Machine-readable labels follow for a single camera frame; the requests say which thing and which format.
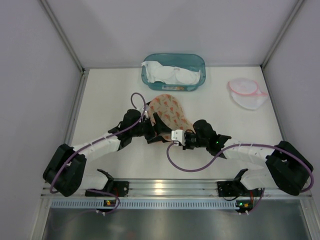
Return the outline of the floral pink laundry bag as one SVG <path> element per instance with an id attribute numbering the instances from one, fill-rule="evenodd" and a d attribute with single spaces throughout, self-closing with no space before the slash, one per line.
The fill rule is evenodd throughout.
<path id="1" fill-rule="evenodd" d="M 155 130 L 152 142 L 170 142 L 171 132 L 184 130 L 194 132 L 193 124 L 188 121 L 183 107 L 177 98 L 170 94 L 161 94 L 147 103 L 147 115 Z"/>

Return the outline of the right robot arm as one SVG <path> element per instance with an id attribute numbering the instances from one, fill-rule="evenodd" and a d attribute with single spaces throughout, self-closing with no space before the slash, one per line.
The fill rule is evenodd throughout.
<path id="1" fill-rule="evenodd" d="M 278 188 L 297 196 L 308 191 L 306 183 L 314 183 L 313 166 L 289 142 L 276 145 L 244 143 L 231 136 L 217 134 L 212 126 L 201 119 L 193 124 L 193 130 L 185 131 L 180 140 L 184 149 L 205 148 L 215 158 L 239 160 L 257 166 L 242 169 L 235 181 L 246 190 Z"/>

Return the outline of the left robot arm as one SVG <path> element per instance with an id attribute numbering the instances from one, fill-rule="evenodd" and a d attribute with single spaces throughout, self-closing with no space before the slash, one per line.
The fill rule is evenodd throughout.
<path id="1" fill-rule="evenodd" d="M 114 178 L 105 170 L 97 169 L 86 173 L 89 164 L 109 153 L 125 148 L 135 137 L 144 137 L 147 143 L 166 142 L 165 134 L 172 128 L 164 123 L 157 113 L 141 115 L 136 109 L 129 109 L 123 120 L 103 136 L 77 146 L 60 145 L 42 175 L 51 185 L 51 192 L 65 197 L 78 190 L 85 190 L 86 196 L 101 196 L 115 193 Z"/>

